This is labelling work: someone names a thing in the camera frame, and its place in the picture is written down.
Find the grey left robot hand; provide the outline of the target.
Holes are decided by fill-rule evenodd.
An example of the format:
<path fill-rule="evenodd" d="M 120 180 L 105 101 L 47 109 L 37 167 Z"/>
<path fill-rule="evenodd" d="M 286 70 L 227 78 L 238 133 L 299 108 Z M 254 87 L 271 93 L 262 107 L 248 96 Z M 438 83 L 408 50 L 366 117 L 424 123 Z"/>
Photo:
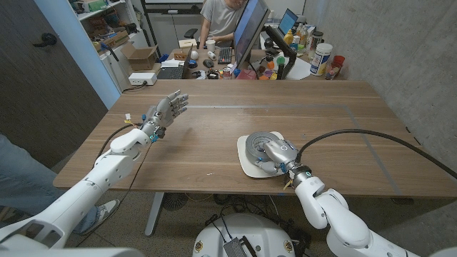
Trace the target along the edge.
<path fill-rule="evenodd" d="M 142 125 L 141 130 L 152 138 L 163 138 L 166 128 L 174 122 L 174 119 L 178 115 L 187 109 L 186 105 L 189 104 L 188 99 L 189 95 L 181 95 L 180 90 L 169 94 L 157 103 L 152 114 Z"/>

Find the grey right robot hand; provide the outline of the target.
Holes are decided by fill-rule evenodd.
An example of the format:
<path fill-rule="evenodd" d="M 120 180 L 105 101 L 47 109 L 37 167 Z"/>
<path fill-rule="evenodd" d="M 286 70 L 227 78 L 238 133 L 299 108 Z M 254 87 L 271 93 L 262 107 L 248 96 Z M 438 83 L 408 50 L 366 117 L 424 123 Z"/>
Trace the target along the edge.
<path fill-rule="evenodd" d="M 267 174 L 286 173 L 300 166 L 296 162 L 298 149 L 285 139 L 269 141 L 263 145 L 266 158 L 259 158 L 255 164 Z"/>

